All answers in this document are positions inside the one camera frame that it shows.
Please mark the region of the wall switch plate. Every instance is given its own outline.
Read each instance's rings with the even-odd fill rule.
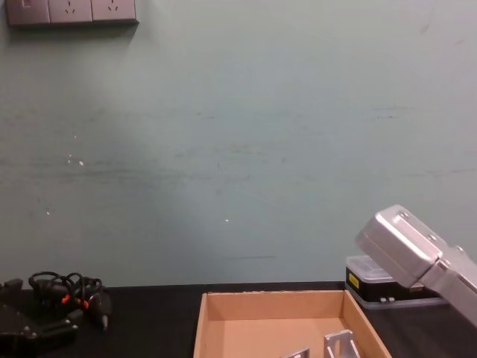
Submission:
[[[92,0],[92,18],[95,22],[136,22],[134,0]]]
[[[52,24],[92,22],[90,0],[48,0],[48,5]]]
[[[11,26],[50,23],[48,0],[5,0],[5,5]]]

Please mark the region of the yellow label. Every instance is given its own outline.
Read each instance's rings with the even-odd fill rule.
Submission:
[[[353,284],[353,286],[358,289],[359,288],[359,280],[351,273],[349,275],[349,278],[350,278],[350,282]]]

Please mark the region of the black table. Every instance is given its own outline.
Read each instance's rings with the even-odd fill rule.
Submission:
[[[85,321],[74,345],[45,358],[192,358],[200,299],[205,292],[344,289],[342,282],[244,283],[110,289],[113,319],[101,332]],[[44,314],[30,292],[23,312]],[[477,357],[477,329],[449,306],[366,311],[394,358]]]

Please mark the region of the cardboard box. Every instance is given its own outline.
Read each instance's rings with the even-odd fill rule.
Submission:
[[[348,291],[209,293],[202,297],[194,358],[279,358],[351,329],[361,358],[391,358]]]

